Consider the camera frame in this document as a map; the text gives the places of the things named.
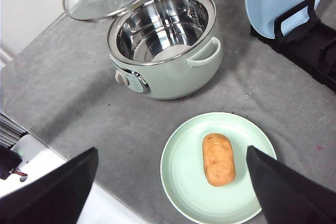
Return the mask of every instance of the gray countertop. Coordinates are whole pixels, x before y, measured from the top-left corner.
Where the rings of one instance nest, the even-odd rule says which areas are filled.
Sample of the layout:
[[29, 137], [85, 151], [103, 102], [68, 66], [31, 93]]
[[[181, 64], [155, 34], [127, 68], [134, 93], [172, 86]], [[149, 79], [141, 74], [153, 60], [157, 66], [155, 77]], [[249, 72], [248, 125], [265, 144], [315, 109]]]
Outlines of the gray countertop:
[[[249, 35], [244, 0], [215, 0], [225, 59], [199, 91], [172, 101], [114, 80], [110, 22], [60, 16], [1, 71], [1, 112], [65, 158], [95, 146], [96, 181], [149, 223], [191, 223], [166, 198], [160, 158], [172, 132], [205, 112], [256, 123], [279, 160], [336, 191], [336, 93]], [[318, 15], [336, 28], [336, 0]], [[266, 223], [258, 214], [248, 223]]]

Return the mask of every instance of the dish rack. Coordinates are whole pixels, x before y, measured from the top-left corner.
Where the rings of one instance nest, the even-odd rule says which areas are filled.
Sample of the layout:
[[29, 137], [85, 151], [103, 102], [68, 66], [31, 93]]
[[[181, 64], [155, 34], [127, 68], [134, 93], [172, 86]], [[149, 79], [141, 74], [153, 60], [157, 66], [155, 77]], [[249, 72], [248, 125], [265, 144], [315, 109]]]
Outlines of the dish rack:
[[[277, 17], [275, 39], [260, 35], [252, 25], [250, 33], [336, 92], [336, 30], [321, 22], [314, 5], [315, 0], [304, 0]], [[284, 36], [282, 22], [306, 7], [309, 20]]]

